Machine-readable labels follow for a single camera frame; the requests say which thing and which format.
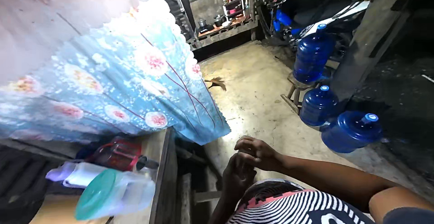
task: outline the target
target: blue water jug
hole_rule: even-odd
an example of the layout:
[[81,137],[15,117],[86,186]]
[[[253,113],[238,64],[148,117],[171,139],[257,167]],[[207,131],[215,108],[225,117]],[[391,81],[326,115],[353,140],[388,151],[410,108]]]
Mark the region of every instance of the blue water jug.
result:
[[312,89],[304,94],[300,119],[309,126],[320,126],[332,115],[338,97],[328,90],[328,86]]
[[338,153],[350,153],[369,143],[379,141],[383,129],[375,114],[345,111],[321,133],[327,147]]
[[294,65],[297,81],[310,83],[321,76],[328,57],[335,48],[333,37],[325,33],[326,27],[326,24],[320,24],[315,33],[300,40]]

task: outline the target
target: white plastic container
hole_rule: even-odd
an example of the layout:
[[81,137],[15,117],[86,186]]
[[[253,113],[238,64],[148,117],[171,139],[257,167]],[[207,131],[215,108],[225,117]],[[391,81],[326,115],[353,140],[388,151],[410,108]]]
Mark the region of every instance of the white plastic container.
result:
[[74,171],[62,184],[68,188],[86,188],[96,176],[105,170],[107,168],[104,166],[81,162],[75,166]]
[[104,166],[87,162],[74,163],[67,161],[62,166],[49,171],[45,178],[52,181],[63,180],[63,186],[68,188],[86,188],[96,176],[105,170],[107,168]]
[[154,193],[155,183],[149,176],[108,169],[84,190],[75,208],[75,218],[84,221],[143,210]]

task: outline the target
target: black and white striped fabric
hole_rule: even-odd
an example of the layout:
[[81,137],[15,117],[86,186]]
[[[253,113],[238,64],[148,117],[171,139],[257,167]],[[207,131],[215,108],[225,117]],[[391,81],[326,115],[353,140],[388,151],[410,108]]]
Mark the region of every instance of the black and white striped fabric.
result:
[[249,224],[374,224],[360,210],[320,191],[301,191],[247,208],[228,223]]

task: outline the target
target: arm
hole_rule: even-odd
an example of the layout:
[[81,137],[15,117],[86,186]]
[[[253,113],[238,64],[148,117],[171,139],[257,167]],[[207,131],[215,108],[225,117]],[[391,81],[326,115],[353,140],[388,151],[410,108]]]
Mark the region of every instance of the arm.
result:
[[229,220],[255,175],[253,166],[245,165],[238,154],[229,159],[223,172],[222,194],[208,224],[223,224]]
[[[409,199],[407,199],[408,196],[417,197],[416,199],[418,199],[418,201],[421,199],[410,190],[400,187],[399,184],[382,177],[341,164],[282,155],[272,149],[264,141],[256,138],[243,136],[238,140],[235,150],[240,150],[238,154],[252,166],[266,171],[280,172],[293,177],[320,191],[332,194],[363,212],[368,212],[370,207],[374,206],[375,210],[371,208],[371,212],[378,213],[378,216],[381,216],[381,219],[378,217],[379,219],[376,219],[376,221],[382,221],[382,217],[388,212],[387,210],[376,211],[376,203],[380,203],[379,199],[388,201],[388,199],[390,199],[389,195],[395,194],[394,189],[400,189],[407,193],[407,195],[397,196],[397,198],[402,198],[402,202],[404,203],[409,201]],[[389,210],[392,210],[391,208],[394,206],[396,207],[396,205],[394,205],[396,201],[388,202],[390,202]]]

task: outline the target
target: cooking pot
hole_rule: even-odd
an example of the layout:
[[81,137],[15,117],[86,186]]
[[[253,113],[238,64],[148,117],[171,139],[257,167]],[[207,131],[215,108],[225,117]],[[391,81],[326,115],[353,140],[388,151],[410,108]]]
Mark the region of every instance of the cooking pot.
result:
[[226,21],[226,17],[221,14],[218,14],[217,16],[214,17],[214,24],[216,25],[216,27],[220,27],[225,21]]

